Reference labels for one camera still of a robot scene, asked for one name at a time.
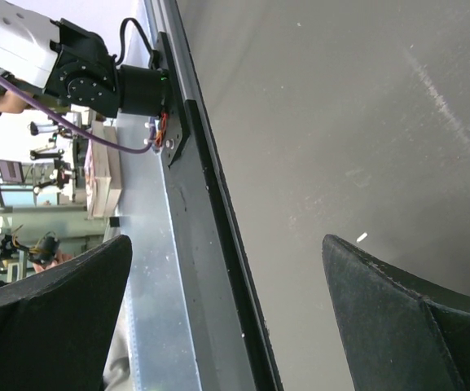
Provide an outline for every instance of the black cable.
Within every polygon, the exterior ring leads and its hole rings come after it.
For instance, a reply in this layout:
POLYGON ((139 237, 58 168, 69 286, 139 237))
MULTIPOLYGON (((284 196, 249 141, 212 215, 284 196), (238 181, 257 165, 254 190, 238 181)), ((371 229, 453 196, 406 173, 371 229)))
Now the black cable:
POLYGON ((128 26, 129 22, 134 24, 135 28, 138 31, 138 34, 143 40, 143 43, 147 49, 147 52, 150 54, 150 56, 153 56, 153 49, 152 49, 152 46, 150 45, 149 40, 147 39, 147 35, 144 32, 143 26, 141 26, 138 20, 136 20, 135 18, 126 18, 122 21, 121 30, 119 31, 119 38, 121 40, 121 54, 119 55, 119 59, 115 61, 115 65, 122 64, 126 56, 126 36, 125 35, 126 35, 126 27, 128 26))

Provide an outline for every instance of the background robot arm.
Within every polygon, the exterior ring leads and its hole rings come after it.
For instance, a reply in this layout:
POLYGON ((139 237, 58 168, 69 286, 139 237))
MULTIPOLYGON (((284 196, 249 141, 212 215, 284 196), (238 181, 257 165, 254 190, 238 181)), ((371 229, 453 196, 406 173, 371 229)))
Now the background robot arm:
POLYGON ((166 77, 158 69, 122 65, 122 58, 116 61, 109 55, 95 33, 0 0, 0 68, 28 83, 29 92, 87 106, 108 117, 119 109, 159 116, 169 90, 166 77))

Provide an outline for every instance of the white scuff mark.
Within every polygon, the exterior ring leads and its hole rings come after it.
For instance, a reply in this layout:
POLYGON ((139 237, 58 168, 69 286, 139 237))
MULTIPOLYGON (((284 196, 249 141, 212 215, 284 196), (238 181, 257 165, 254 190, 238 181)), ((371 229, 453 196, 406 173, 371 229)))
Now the white scuff mark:
POLYGON ((356 241, 359 243, 359 242, 365 240, 365 238, 366 238, 367 236, 368 236, 368 233, 363 232, 363 233, 359 236, 359 238, 356 239, 356 241))
POLYGON ((463 143, 463 145, 466 147, 466 150, 470 154, 470 138, 468 137, 463 123, 458 117, 455 116, 454 112, 445 101, 445 98, 439 94, 436 86, 433 84, 432 79, 428 75, 428 72, 421 66, 417 58, 414 57, 407 49, 403 48, 403 52, 406 61, 427 88, 427 95, 432 99, 437 111, 445 117, 449 127, 454 131, 457 138, 461 141, 461 143, 463 143))

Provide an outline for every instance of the black cylinder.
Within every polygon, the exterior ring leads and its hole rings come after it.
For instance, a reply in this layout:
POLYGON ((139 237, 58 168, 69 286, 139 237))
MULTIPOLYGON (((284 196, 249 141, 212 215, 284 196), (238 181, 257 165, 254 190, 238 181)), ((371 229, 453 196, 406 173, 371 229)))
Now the black cylinder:
POLYGON ((123 113, 140 116, 162 113, 168 80, 161 71, 122 65, 118 75, 123 113))

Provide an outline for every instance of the hand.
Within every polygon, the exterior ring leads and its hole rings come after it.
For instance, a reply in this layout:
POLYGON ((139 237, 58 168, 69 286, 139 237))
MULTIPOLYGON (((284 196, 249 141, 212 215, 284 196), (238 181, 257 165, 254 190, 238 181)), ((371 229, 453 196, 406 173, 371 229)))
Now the hand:
POLYGON ((41 266, 41 265, 38 265, 37 263, 33 263, 33 269, 36 271, 36 273, 41 273, 42 271, 51 269, 52 267, 56 267, 57 265, 60 265, 61 263, 65 263, 66 261, 69 261, 72 258, 73 256, 71 256, 70 254, 65 254, 61 250, 57 250, 54 261, 52 261, 50 265, 41 266))

